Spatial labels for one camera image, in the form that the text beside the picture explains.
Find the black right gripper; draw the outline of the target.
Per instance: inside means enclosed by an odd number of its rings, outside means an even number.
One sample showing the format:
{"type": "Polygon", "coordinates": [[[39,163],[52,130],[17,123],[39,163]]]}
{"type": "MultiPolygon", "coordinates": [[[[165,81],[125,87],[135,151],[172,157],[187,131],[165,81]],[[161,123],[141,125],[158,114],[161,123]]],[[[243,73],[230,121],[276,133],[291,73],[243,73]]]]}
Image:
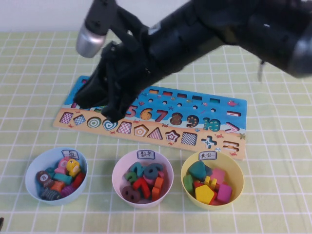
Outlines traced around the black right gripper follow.
{"type": "Polygon", "coordinates": [[[105,105],[101,114],[110,121],[125,117],[141,90],[156,83],[156,59],[150,38],[111,41],[101,52],[97,69],[76,92],[82,109],[105,105]]]}

